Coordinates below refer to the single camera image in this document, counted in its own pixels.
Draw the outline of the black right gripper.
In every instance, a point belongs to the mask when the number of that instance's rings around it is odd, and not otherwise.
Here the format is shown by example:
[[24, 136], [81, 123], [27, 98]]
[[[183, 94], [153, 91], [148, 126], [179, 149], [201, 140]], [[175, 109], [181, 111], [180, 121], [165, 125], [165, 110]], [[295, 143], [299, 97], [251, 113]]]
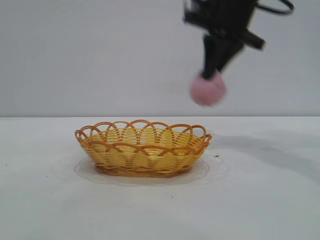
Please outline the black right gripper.
[[185, 0], [183, 21], [203, 28], [202, 77], [210, 80], [222, 72], [244, 45], [261, 50], [265, 40], [248, 30], [256, 0]]

